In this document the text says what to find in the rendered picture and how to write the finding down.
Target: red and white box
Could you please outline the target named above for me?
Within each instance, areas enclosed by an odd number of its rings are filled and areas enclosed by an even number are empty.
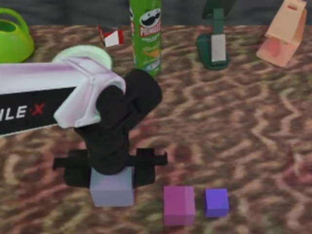
[[[123,44],[122,30],[104,32],[101,26],[97,25],[98,34],[105,47]]]

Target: peach colored object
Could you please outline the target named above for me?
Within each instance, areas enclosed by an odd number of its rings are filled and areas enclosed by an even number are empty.
[[[275,15],[266,40],[256,55],[279,67],[285,67],[298,49],[307,19],[307,3],[303,0],[284,0]]]

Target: green pringles can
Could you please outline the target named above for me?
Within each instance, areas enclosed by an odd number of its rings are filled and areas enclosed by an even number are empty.
[[[161,69],[161,0],[129,0],[134,67],[155,77]]]

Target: wooden table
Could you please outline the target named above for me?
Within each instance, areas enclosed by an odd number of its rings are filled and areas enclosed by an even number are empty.
[[[203,69],[195,38],[205,27],[165,27],[164,100],[131,132],[131,151],[155,147],[169,153],[154,185],[137,189],[131,208],[94,208],[87,190],[67,188],[55,155],[83,147],[58,127],[0,141],[0,233],[6,234],[255,234],[278,229],[310,234],[312,216],[311,83],[312,28],[284,69],[260,61],[255,52],[263,27],[226,28],[230,66]],[[77,44],[101,46],[95,27],[31,28],[37,49],[32,62],[51,61]],[[114,70],[132,67],[130,31],[125,43],[108,48]],[[299,161],[287,154],[292,144]],[[193,185],[198,215],[193,227],[163,229],[162,187]],[[203,215],[204,188],[227,188],[226,218]]]

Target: plate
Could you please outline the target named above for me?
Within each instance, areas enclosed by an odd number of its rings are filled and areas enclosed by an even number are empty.
[[[52,62],[60,62],[63,58],[74,56],[89,57],[110,70],[113,67],[110,55],[105,50],[93,45],[76,45],[69,47],[59,52]]]

